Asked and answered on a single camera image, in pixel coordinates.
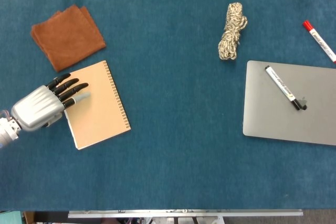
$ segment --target spiral notebook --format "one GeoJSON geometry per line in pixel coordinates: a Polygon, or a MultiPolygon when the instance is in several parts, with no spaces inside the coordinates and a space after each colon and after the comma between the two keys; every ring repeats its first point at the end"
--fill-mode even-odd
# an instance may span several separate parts
{"type": "Polygon", "coordinates": [[[78,78],[79,83],[89,84],[79,93],[91,93],[90,97],[65,110],[77,149],[83,149],[131,129],[105,60],[72,72],[71,78],[78,78]]]}

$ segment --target brown cloth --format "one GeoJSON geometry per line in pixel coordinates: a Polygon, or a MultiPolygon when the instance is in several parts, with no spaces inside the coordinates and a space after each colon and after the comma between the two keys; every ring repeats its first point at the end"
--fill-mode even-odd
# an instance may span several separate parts
{"type": "Polygon", "coordinates": [[[72,5],[32,26],[32,38],[59,72],[106,46],[86,7],[72,5]]]}

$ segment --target laptop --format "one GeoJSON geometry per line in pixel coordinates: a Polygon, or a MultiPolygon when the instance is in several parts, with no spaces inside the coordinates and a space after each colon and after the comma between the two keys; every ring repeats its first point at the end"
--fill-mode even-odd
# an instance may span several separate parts
{"type": "Polygon", "coordinates": [[[243,134],[336,145],[336,69],[247,62],[243,134]],[[296,110],[265,71],[268,65],[306,110],[296,110]]]}

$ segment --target whiteboard marker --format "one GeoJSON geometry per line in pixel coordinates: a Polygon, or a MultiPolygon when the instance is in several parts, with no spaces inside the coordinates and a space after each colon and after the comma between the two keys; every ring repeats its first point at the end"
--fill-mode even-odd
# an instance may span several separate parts
{"type": "Polygon", "coordinates": [[[284,93],[284,95],[288,98],[288,100],[294,105],[294,107],[297,110],[306,110],[307,106],[302,106],[299,101],[295,98],[295,96],[290,92],[290,90],[287,88],[287,86],[284,84],[284,82],[280,79],[280,77],[275,73],[272,67],[266,66],[265,67],[266,72],[268,75],[272,78],[272,80],[275,82],[275,84],[279,87],[279,89],[284,93]]]}
{"type": "Polygon", "coordinates": [[[323,51],[329,56],[329,58],[336,63],[336,55],[331,50],[331,48],[327,45],[327,43],[322,39],[322,37],[318,34],[318,32],[314,29],[311,23],[306,20],[303,22],[303,26],[307,29],[307,31],[314,37],[317,43],[322,47],[323,51]]]}

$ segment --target table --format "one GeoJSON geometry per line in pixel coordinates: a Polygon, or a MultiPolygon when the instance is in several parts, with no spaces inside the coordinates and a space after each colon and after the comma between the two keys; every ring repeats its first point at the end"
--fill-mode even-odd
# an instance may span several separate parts
{"type": "Polygon", "coordinates": [[[57,76],[31,25],[87,6],[132,130],[78,151],[66,119],[0,151],[0,209],[335,208],[336,148],[243,136],[246,63],[334,68],[302,22],[336,49],[334,0],[0,0],[0,104],[57,76]],[[247,27],[236,61],[217,45],[227,6],[247,27]]]}

